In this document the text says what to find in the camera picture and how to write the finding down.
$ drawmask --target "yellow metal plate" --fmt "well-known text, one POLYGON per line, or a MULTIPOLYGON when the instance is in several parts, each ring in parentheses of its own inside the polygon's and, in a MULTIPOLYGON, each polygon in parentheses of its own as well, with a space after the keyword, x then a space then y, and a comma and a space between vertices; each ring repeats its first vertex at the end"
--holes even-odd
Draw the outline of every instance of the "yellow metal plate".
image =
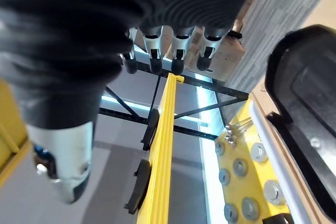
MULTIPOLYGON (((250 117, 248 111, 249 103, 250 100, 245 103, 244 107, 233 118, 230 122, 231 124, 237 124, 250 117)), ((225 141, 225 135, 226 133, 223 133, 216 140, 216 142, 221 141, 225 146, 223 155, 218 156, 218 164, 219 168, 226 168, 230 172, 230 182, 227 186, 223 186, 224 200, 225 203, 236 206, 238 211, 237 223, 262 224, 262 220, 265 218, 280 213, 288 213, 289 209, 287 205, 275 206, 264 198, 262 189, 264 183, 269 179, 276 180, 277 177, 269 161, 258 163, 252 160, 250 156, 252 145, 256 142, 261 142, 255 126, 250 126, 245 132, 237 136, 236 147, 232 147, 225 141), (242 158, 247 163, 248 169, 245 177, 238 177, 234 174, 233 161, 236 158, 242 158), (256 221, 247 220, 241 211, 241 203, 245 197, 253 198, 259 204, 260 216, 256 221)))

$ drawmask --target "yellow beam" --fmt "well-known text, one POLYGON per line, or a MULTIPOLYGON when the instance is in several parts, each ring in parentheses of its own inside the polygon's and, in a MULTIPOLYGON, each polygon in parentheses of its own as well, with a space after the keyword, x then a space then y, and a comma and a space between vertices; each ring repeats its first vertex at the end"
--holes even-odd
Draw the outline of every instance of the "yellow beam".
POLYGON ((0 124, 0 136, 5 141, 5 143, 12 152, 17 153, 20 150, 19 146, 17 146, 11 135, 6 131, 6 129, 1 124, 0 124))
POLYGON ((20 164, 21 160, 27 155, 30 149, 31 144, 28 140, 26 140, 24 144, 22 144, 21 149, 8 160, 8 163, 0 171, 0 188, 20 164))
POLYGON ((137 224, 168 223, 176 83, 183 81, 181 76, 168 75, 159 105, 160 119, 149 155, 151 178, 139 209, 137 224))

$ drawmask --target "led light strip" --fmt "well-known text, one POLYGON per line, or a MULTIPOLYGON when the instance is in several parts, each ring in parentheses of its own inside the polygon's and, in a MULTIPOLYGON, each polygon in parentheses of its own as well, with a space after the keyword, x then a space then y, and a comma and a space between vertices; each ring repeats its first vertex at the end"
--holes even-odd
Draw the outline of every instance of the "led light strip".
MULTIPOLYGON (((195 74, 195 78, 203 81, 208 81, 208 77, 201 76, 200 74, 195 74)), ((208 91, 201 87, 196 87, 197 91, 197 101, 198 107, 202 108, 211 105, 209 101, 208 91)), ((202 132, 213 134, 217 132, 213 129, 213 111, 203 111, 200 113, 202 121, 208 124, 208 127, 199 126, 199 130, 202 132)), ((203 164, 203 181, 204 181, 204 192, 206 198, 206 208, 207 208, 207 222, 212 224, 217 223, 228 223, 224 217, 224 194, 222 185, 219 182, 219 167, 217 161, 217 155, 215 152, 215 142, 209 139, 200 139, 200 150, 201 159, 203 164)))

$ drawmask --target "metal rod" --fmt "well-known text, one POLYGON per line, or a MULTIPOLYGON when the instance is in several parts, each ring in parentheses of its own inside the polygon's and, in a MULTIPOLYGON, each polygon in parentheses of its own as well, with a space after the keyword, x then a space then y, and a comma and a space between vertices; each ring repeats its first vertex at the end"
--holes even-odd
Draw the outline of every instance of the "metal rod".
POLYGON ((113 96, 119 103, 121 106, 123 106, 128 112, 130 112, 132 115, 134 115, 136 118, 139 117, 139 115, 132 110, 119 96, 117 96, 116 93, 114 93, 109 87, 105 87, 105 90, 111 95, 113 96))
MULTIPOLYGON (((123 113, 123 112, 119 112, 119 111, 115 111, 115 110, 99 108, 99 114, 147 125, 147 118, 143 118, 141 116, 136 118, 133 115, 123 113)), ((177 125, 174 125, 174 131, 182 133, 182 134, 186 134, 186 135, 190 135, 190 136, 198 136, 198 137, 202 137, 202 138, 206 138, 206 139, 210 139, 210 140, 215 140, 218 137, 216 135, 212 135, 212 134, 204 133, 204 132, 201 132, 201 131, 188 129, 188 128, 177 126, 177 125)))
POLYGON ((177 125, 174 125, 174 131, 182 133, 182 134, 186 134, 186 135, 206 138, 206 139, 209 139, 209 140, 215 140, 216 138, 218 138, 218 136, 216 136, 216 135, 212 135, 212 134, 204 133, 204 132, 201 132, 201 131, 188 129, 188 128, 177 126, 177 125))
POLYGON ((135 123, 147 124, 147 118, 143 118, 141 116, 136 117, 134 115, 130 115, 130 114, 115 111, 115 110, 109 110, 106 108, 99 108, 99 114, 111 116, 113 118, 119 118, 119 119, 131 121, 135 123))
MULTIPOLYGON (((219 82, 218 82, 218 80, 216 80, 216 79, 212 79, 212 83, 213 83, 215 86, 219 86, 219 85, 220 85, 219 82)), ((217 103, 220 103, 221 100, 219 99, 218 92, 215 92, 215 97, 216 97, 216 101, 217 101, 217 103)), ((226 123, 227 123, 227 118, 226 118, 226 116, 224 115, 222 108, 218 108, 218 110, 219 110, 219 114, 220 114, 220 116, 221 116, 220 118, 222 119, 223 127, 225 127, 225 125, 226 125, 226 123)))
MULTIPOLYGON (((142 63, 142 62, 138 62, 138 69, 147 73, 152 73, 150 66, 146 63, 142 63)), ((170 71, 166 70, 166 69, 162 69, 161 73, 158 74, 158 76, 161 77, 168 77, 168 74, 170 73, 170 71)), ((187 83, 190 85, 194 85, 197 87, 201 87, 204 89, 209 89, 221 94, 226 94, 229 95, 231 97, 236 97, 236 98, 240 98, 242 100, 247 100, 248 99, 248 93, 239 91, 239 90, 235 90, 235 89, 231 89, 231 88, 227 88, 227 87, 222 87, 222 86, 216 86, 211 82, 207 82, 207 81, 202 81, 202 80, 198 80, 196 78, 190 77, 190 76, 183 76, 184 77, 184 81, 183 83, 187 83)))
POLYGON ((154 106, 154 101, 155 101, 156 93, 157 93, 157 90, 158 90, 158 87, 159 87, 159 84, 160 84, 160 79, 161 79, 161 76, 158 76, 158 80, 156 82, 151 108, 149 109, 148 120, 149 120, 149 116, 151 115, 151 112, 152 112, 152 109, 153 109, 153 106, 154 106))
POLYGON ((184 112, 184 113, 181 113, 181 114, 177 114, 174 118, 175 119, 181 118, 183 116, 192 115, 192 114, 196 114, 196 113, 199 113, 199 112, 202 112, 202 111, 212 110, 212 109, 215 109, 215 108, 220 108, 220 107, 227 106, 227 105, 234 104, 234 103, 241 102, 241 101, 243 101, 243 100, 235 98, 235 99, 232 99, 232 100, 229 100, 229 101, 220 102, 220 103, 217 103, 217 104, 209 105, 207 107, 199 108, 199 109, 196 109, 196 110, 190 110, 190 111, 187 111, 187 112, 184 112))

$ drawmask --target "black plastic cover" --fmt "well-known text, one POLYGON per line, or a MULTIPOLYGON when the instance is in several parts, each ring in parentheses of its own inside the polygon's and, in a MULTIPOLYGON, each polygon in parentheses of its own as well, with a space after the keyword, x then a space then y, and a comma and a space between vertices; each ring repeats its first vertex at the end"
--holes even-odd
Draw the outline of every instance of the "black plastic cover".
POLYGON ((280 112, 269 121, 336 220, 336 31, 315 25, 288 34, 269 57, 265 86, 280 112))
POLYGON ((149 161, 142 159, 138 170, 134 173, 137 180, 135 182, 131 198, 124 206, 125 209, 128 209, 129 214, 135 214, 136 210, 141 207, 147 193, 149 179, 151 178, 151 171, 152 167, 149 161))

